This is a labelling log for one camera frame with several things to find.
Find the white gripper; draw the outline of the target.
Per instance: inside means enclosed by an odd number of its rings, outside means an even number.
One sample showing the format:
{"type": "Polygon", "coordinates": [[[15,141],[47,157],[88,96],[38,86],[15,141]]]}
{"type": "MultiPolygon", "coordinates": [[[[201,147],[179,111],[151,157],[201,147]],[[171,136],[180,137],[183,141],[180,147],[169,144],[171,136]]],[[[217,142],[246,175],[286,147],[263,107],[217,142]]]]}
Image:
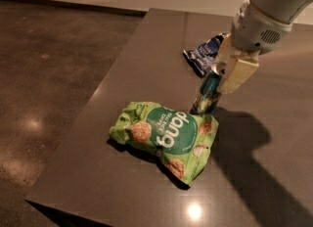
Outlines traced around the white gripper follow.
{"type": "Polygon", "coordinates": [[[217,92],[236,91],[259,68],[259,54],[274,51],[290,32],[290,24],[272,19],[245,0],[233,18],[231,35],[223,40],[211,65],[221,76],[217,92]]]}

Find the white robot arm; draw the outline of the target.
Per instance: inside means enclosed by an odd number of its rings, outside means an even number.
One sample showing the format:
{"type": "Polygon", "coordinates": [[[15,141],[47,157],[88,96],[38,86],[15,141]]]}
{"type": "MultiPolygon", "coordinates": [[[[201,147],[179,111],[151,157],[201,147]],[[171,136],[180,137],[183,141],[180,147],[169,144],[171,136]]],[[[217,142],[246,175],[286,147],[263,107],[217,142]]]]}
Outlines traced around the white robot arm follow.
{"type": "Polygon", "coordinates": [[[313,0],[245,0],[212,69],[221,75],[217,91],[232,93],[259,68],[258,57],[282,44],[292,23],[313,0]]]}

